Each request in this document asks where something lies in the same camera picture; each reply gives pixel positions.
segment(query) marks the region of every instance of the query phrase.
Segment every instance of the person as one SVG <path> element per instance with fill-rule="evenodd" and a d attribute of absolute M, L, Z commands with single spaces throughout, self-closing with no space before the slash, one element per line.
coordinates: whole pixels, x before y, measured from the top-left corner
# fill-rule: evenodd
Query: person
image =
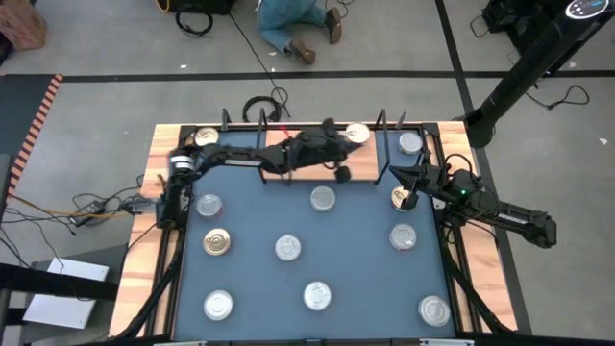
<path fill-rule="evenodd" d="M 262 37 L 285 55 L 313 64 L 316 52 L 308 49 L 299 39 L 286 30 L 292 23 L 313 24 L 325 28 L 329 44 L 336 44 L 342 36 L 342 23 L 338 8 L 325 11 L 316 0 L 259 0 L 258 30 Z"/>

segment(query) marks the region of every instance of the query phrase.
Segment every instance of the shoe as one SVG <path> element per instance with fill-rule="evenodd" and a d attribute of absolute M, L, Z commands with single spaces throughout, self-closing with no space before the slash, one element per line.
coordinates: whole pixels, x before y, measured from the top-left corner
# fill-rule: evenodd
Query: shoe
<path fill-rule="evenodd" d="M 329 30 L 329 43 L 336 44 L 342 37 L 342 19 L 337 8 L 325 13 L 325 26 Z"/>
<path fill-rule="evenodd" d="M 316 61 L 316 52 L 308 49 L 300 39 L 293 39 L 288 43 L 288 51 L 302 62 L 313 64 Z"/>

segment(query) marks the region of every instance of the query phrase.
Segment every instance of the black metal frame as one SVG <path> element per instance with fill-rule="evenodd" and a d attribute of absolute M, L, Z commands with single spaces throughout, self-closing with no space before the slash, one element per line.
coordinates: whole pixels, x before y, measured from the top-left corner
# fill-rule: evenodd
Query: black metal frame
<path fill-rule="evenodd" d="M 218 131 L 223 131 L 222 127 L 224 126 L 224 132 L 246 132 L 246 131 L 257 131 L 257 147 L 260 144 L 260 133 L 262 131 L 262 119 L 264 117 L 264 110 L 261 110 L 260 113 L 260 117 L 259 117 L 259 122 L 258 123 L 226 123 L 226 124 L 205 124 L 203 126 L 194 126 L 194 125 L 184 125 L 182 126 L 182 128 L 180 129 L 180 135 L 178 138 L 178 144 L 182 144 L 182 141 L 184 140 L 184 138 L 186 136 L 188 136 L 191 133 L 194 133 L 195 131 L 197 131 L 199 128 L 202 127 L 212 127 Z M 413 130 L 413 131 L 417 131 L 421 138 L 423 139 L 423 142 L 426 143 L 426 133 L 429 134 L 430 136 L 433 137 L 433 144 L 434 144 L 434 149 L 435 149 L 435 155 L 438 157 L 438 162 L 439 164 L 443 164 L 444 162 L 444 149 L 442 147 L 442 142 L 440 140 L 440 134 L 439 134 L 439 130 L 438 130 L 438 126 L 437 123 L 401 123 L 400 121 L 396 122 L 396 124 L 393 123 L 389 123 L 386 120 L 386 110 L 381 110 L 381 112 L 379 113 L 379 116 L 377 118 L 377 121 L 375 123 L 365 123 L 365 125 L 367 125 L 369 127 L 370 130 L 372 131 L 384 131 L 385 133 L 385 137 L 384 137 L 384 145 L 385 145 L 385 156 L 386 156 L 386 161 L 385 161 L 385 165 L 383 167 L 383 170 L 380 172 L 380 175 L 378 177 L 378 179 L 376 181 L 374 181 L 374 184 L 377 185 L 382 176 L 384 175 L 386 168 L 390 165 L 390 149 L 389 149 L 389 141 L 388 141 L 388 127 L 389 126 L 393 126 L 393 128 L 395 128 L 395 130 Z M 349 124 L 349 122 L 345 122 L 345 123 L 336 123 L 335 128 L 336 130 L 340 131 L 340 130 L 345 130 L 346 126 Z M 303 130 L 306 128 L 313 128 L 315 126 L 318 126 L 318 123 L 314 123 L 314 122 L 309 122 L 309 123 L 267 123 L 266 118 L 264 120 L 264 128 L 265 130 L 282 130 L 282 129 L 287 129 L 287 130 Z M 427 145 L 423 146 L 423 151 L 425 152 L 427 150 Z M 434 221 L 436 222 L 436 231 L 438 232 L 438 241 L 446 241 L 444 239 L 444 233 L 442 230 L 439 230 L 437 225 L 438 225 L 438 221 L 439 221 L 439 215 L 437 214 L 437 210 L 433 209 L 433 217 L 434 217 Z M 160 252 L 161 255 L 166 258 L 166 249 L 168 247 L 167 243 L 162 242 L 160 244 Z M 465 255 L 465 250 L 462 247 L 462 244 L 458 244 L 457 245 L 457 253 L 460 259 L 465 260 L 464 265 L 461 265 L 460 269 L 462 271 L 462 273 L 466 276 L 466 278 L 470 277 L 470 273 L 468 271 L 468 265 L 467 265 L 467 258 Z M 447 284 L 447 289 L 449 292 L 449 299 L 452 302 L 451 303 L 451 311 L 452 311 L 452 317 L 453 317 L 453 321 L 454 321 L 454 325 L 455 325 L 455 333 L 459 334 L 463 332 L 463 328 L 461 325 L 461 315 L 460 315 L 460 311 L 459 311 L 459 301 L 457 300 L 457 296 L 456 296 L 456 292 L 455 292 L 455 280 L 453 279 L 453 276 L 451 273 L 448 272 L 446 266 L 444 266 L 444 262 L 442 263 L 443 265 L 443 271 L 445 274 L 445 279 L 446 279 L 446 284 Z M 181 279 L 181 277 L 178 277 L 176 279 L 175 282 L 179 283 L 179 280 Z M 169 306 L 169 308 L 174 308 L 171 307 L 171 304 L 177 304 L 177 296 L 179 295 L 179 285 L 172 285 L 171 289 L 169 291 L 169 304 L 167 306 Z M 169 335 L 172 338 L 172 329 L 173 329 L 173 325 L 175 324 L 175 315 L 174 314 L 169 314 L 169 311 L 167 311 L 167 315 L 165 316 L 165 327 L 168 325 L 169 328 L 165 328 L 164 331 L 167 335 Z M 480 330 L 480 319 L 478 318 L 478 314 L 475 318 L 473 318 L 473 330 L 474 331 L 479 331 Z M 399 338 L 399 339 L 365 339 L 365 340 L 356 340 L 356 339 L 327 339 L 327 340 L 323 340 L 323 339 L 314 339 L 314 340 L 254 340 L 254 341 L 242 341 L 242 342 L 231 342 L 231 341 L 208 341 L 208 345 L 230 345 L 232 344 L 242 344 L 242 345 L 255 345 L 255 344 L 284 344 L 284 345 L 306 345 L 306 344 L 313 344 L 313 345 L 321 345 L 323 343 L 326 343 L 331 345 L 331 344 L 360 344 L 360 345 L 405 345 L 405 344 L 417 344 L 418 343 L 418 339 L 415 338 Z"/>

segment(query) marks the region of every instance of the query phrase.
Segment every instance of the table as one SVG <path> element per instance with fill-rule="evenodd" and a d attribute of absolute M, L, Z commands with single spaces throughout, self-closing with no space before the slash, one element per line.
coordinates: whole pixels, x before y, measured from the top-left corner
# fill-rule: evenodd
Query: table
<path fill-rule="evenodd" d="M 200 124 L 200 126 L 219 126 L 220 124 Z M 246 126 L 250 124 L 230 124 L 232 126 Z M 461 154 L 471 161 L 472 152 L 465 134 L 464 125 L 461 122 L 438 122 L 434 124 L 439 130 L 440 142 L 444 155 L 452 153 Z M 152 146 L 147 161 L 143 188 L 141 194 L 146 197 L 158 197 L 161 194 L 161 185 L 158 175 L 166 177 L 167 174 L 167 154 L 178 142 L 181 124 L 158 125 L 154 132 Z M 433 141 L 428 141 L 428 147 L 433 149 Z M 466 168 L 466 163 L 457 158 L 451 158 L 449 163 L 453 169 Z M 155 223 L 154 214 L 143 214 L 135 218 L 130 242 L 135 241 L 150 226 Z M 170 261 L 170 257 L 175 249 L 175 239 L 177 234 L 169 237 L 165 262 Z M 469 225 L 462 229 L 462 240 L 467 257 L 469 273 L 475 290 L 479 293 L 488 307 L 500 318 L 500 320 L 511 329 L 516 329 L 516 321 L 513 314 L 512 304 L 505 284 L 504 271 L 502 269 L 498 250 L 494 239 L 485 231 Z M 122 279 L 118 291 L 113 319 L 111 320 L 110 334 L 120 333 L 136 315 L 151 292 L 155 277 L 156 263 L 159 256 L 160 244 L 162 242 L 161 230 L 154 229 L 147 236 L 142 238 L 127 255 L 124 263 Z M 463 291 L 455 284 L 455 294 L 458 301 L 460 315 L 459 328 L 466 332 L 471 332 L 474 328 L 471 323 L 470 309 Z M 169 295 L 167 291 L 160 298 L 158 310 L 156 312 L 156 323 L 154 334 L 162 334 L 164 331 L 164 317 L 169 308 Z M 482 323 L 482 329 L 488 329 Z"/>

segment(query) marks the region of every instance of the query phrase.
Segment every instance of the orange and black striped tape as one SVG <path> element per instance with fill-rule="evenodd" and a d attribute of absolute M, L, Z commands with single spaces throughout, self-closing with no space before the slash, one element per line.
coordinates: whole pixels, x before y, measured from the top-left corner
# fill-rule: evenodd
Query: orange and black striped tape
<path fill-rule="evenodd" d="M 62 84 L 62 79 L 62 75 L 55 75 L 51 79 L 51 83 L 49 83 L 47 91 L 42 97 L 42 101 L 40 101 L 37 115 L 35 116 L 35 119 L 32 120 L 30 130 L 28 130 L 28 134 L 26 135 L 26 138 L 21 144 L 21 149 L 19 150 L 19 153 L 17 154 L 17 157 L 15 157 L 15 160 L 12 164 L 11 178 L 9 180 L 10 194 L 14 194 L 15 188 L 17 187 L 17 183 L 19 182 L 19 178 L 21 178 L 23 170 L 26 168 L 26 163 L 28 162 L 28 159 L 32 154 L 32 150 L 35 148 L 35 143 L 37 142 L 38 135 L 40 135 L 42 125 L 45 123 L 47 114 L 51 109 L 51 104 L 54 102 L 54 98 L 56 98 L 58 89 Z"/>

